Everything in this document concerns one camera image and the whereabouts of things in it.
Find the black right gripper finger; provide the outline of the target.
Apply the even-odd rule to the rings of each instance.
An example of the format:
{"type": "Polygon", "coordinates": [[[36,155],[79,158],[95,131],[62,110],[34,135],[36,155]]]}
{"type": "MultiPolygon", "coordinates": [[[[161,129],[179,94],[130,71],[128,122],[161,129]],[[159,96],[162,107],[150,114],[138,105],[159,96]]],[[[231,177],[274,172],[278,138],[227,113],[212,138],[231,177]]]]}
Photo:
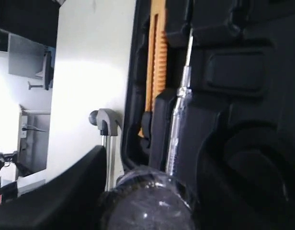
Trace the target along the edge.
{"type": "Polygon", "coordinates": [[[45,185],[0,205],[0,230],[93,230],[106,181],[106,151],[91,149],[45,185]]]}

